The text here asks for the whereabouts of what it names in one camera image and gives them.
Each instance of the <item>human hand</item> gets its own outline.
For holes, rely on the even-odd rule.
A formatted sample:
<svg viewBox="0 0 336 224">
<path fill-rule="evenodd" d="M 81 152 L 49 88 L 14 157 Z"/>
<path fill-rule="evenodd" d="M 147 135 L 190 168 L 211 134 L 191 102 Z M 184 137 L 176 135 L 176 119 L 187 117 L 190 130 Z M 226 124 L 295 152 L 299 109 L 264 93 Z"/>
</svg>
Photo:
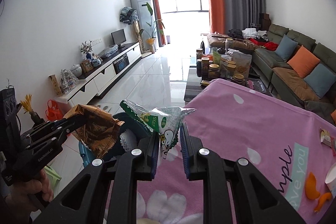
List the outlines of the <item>human hand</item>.
<svg viewBox="0 0 336 224">
<path fill-rule="evenodd" d="M 36 194 L 42 191 L 43 200 L 51 202 L 54 198 L 45 171 L 41 170 L 39 176 L 39 180 L 17 181 L 10 186 L 10 194 L 6 197 L 6 203 L 21 223 L 28 223 L 30 213 L 38 210 L 28 198 L 28 194 Z"/>
</svg>

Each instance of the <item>photo frame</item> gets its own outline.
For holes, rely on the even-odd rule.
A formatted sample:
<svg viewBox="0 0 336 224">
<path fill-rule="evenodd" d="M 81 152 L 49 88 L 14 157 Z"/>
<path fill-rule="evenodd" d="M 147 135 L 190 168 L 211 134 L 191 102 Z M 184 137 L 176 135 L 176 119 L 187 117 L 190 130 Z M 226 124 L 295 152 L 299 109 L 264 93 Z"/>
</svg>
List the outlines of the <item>photo frame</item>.
<svg viewBox="0 0 336 224">
<path fill-rule="evenodd" d="M 93 69 L 93 66 L 89 60 L 82 61 L 81 67 L 85 73 Z"/>
</svg>

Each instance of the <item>orange peel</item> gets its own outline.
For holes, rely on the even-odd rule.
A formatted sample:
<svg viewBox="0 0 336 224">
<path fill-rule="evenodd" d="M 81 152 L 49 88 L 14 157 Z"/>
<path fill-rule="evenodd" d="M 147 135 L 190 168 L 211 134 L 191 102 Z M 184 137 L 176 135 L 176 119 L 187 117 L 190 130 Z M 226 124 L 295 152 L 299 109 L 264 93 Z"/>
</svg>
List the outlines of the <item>orange peel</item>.
<svg viewBox="0 0 336 224">
<path fill-rule="evenodd" d="M 322 196 L 320 196 L 319 198 L 319 202 L 317 204 L 317 206 L 314 208 L 314 212 L 318 213 L 321 209 L 324 203 L 326 203 L 326 201 L 331 200 L 333 198 L 331 193 L 325 193 Z"/>
<path fill-rule="evenodd" d="M 304 190 L 308 199 L 314 200 L 320 196 L 320 192 L 316 190 L 316 178 L 312 172 L 306 179 Z"/>
</svg>

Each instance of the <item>white drawer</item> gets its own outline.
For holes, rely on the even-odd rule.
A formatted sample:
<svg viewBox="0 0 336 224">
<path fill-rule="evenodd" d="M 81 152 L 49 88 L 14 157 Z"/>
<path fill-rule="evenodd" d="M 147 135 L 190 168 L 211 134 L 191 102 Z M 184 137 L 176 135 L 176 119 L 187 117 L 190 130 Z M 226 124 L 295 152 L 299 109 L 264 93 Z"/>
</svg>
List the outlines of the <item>white drawer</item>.
<svg viewBox="0 0 336 224">
<path fill-rule="evenodd" d="M 96 83 L 98 91 L 101 90 L 112 78 L 114 78 L 116 72 L 114 70 L 113 64 L 103 69 L 94 77 L 94 82 Z"/>
<path fill-rule="evenodd" d="M 131 64 L 135 59 L 139 58 L 141 55 L 140 46 L 136 46 L 127 52 L 128 61 Z"/>
<path fill-rule="evenodd" d="M 91 80 L 71 98 L 71 101 L 73 105 L 86 105 L 97 94 L 97 92 L 97 86 L 95 82 Z"/>
</svg>

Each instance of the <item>computer monitor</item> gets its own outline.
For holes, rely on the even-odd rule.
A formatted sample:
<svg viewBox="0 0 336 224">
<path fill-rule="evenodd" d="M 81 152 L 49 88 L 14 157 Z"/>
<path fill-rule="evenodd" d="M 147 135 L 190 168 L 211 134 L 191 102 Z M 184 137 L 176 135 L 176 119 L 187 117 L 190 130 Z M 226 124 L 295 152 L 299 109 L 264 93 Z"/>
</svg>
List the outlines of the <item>computer monitor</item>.
<svg viewBox="0 0 336 224">
<path fill-rule="evenodd" d="M 126 36 L 125 36 L 124 29 L 115 31 L 111 33 L 111 35 L 112 35 L 113 44 L 119 45 L 119 48 L 123 47 L 123 46 L 120 46 L 120 44 L 123 42 L 126 42 Z"/>
</svg>

